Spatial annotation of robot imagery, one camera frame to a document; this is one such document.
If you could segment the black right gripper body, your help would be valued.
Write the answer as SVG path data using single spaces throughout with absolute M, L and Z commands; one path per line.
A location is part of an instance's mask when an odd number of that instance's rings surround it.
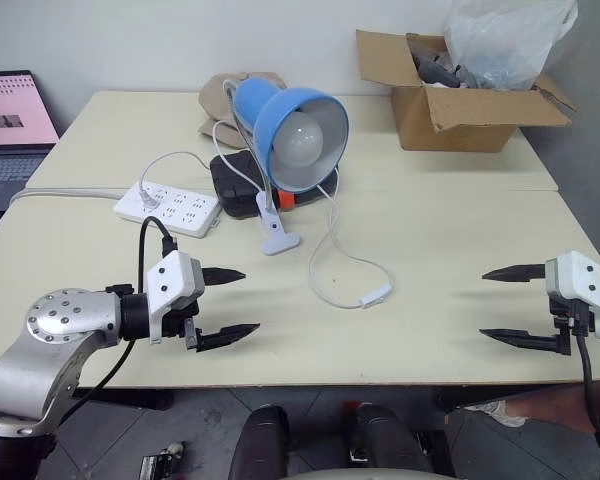
M 594 331 L 594 314 L 591 306 L 583 300 L 550 295 L 549 311 L 559 337 L 566 338 L 569 334 L 588 336 Z

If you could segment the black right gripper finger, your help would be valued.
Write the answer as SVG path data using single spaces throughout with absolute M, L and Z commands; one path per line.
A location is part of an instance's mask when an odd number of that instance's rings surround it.
M 483 280 L 500 282 L 527 283 L 534 279 L 545 278 L 544 264 L 522 264 L 492 270 L 482 275 Z
M 561 355 L 571 354 L 568 332 L 552 336 L 537 336 L 526 330 L 517 329 L 480 329 L 479 332 L 516 348 L 554 352 Z

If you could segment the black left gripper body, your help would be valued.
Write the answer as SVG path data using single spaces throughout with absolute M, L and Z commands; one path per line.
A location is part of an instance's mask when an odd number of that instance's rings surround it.
M 197 300 L 186 307 L 171 309 L 162 319 L 162 336 L 165 338 L 178 336 L 184 340 L 187 350 L 196 349 L 199 340 L 194 317 L 198 314 Z

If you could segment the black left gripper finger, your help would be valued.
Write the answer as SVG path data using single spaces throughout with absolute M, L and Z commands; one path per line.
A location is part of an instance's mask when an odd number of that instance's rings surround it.
M 219 331 L 212 334 L 204 334 L 200 328 L 196 328 L 195 350 L 197 352 L 204 352 L 231 345 L 250 335 L 259 327 L 259 324 L 238 324 L 222 327 Z
M 234 269 L 204 267 L 202 277 L 206 286 L 216 286 L 243 280 L 246 275 Z

